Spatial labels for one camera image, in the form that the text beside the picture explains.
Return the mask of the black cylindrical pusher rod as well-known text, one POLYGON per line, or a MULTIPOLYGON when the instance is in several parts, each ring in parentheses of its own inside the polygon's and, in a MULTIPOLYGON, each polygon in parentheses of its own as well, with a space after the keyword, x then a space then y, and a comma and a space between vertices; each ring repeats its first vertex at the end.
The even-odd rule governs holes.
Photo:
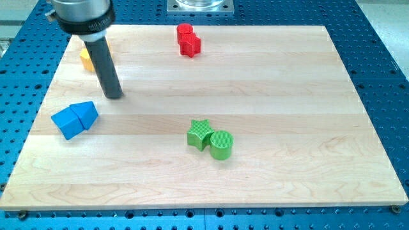
POLYGON ((108 99, 119 99, 123 96, 122 88, 106 38, 94 42, 84 42, 98 81, 108 99))

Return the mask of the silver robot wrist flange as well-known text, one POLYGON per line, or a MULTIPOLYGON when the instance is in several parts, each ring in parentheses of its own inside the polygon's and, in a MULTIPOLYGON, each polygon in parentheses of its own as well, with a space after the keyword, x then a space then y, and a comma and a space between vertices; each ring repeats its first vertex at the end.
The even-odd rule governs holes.
POLYGON ((49 22, 56 21, 66 33, 84 42, 96 42, 106 35, 115 21, 111 0, 50 0, 52 9, 45 13, 49 22))

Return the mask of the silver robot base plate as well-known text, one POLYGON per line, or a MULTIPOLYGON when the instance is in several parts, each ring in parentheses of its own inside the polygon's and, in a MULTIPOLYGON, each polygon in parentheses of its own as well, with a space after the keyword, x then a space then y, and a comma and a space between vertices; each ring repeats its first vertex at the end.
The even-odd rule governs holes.
POLYGON ((233 0, 167 0, 168 15, 234 14, 233 0))

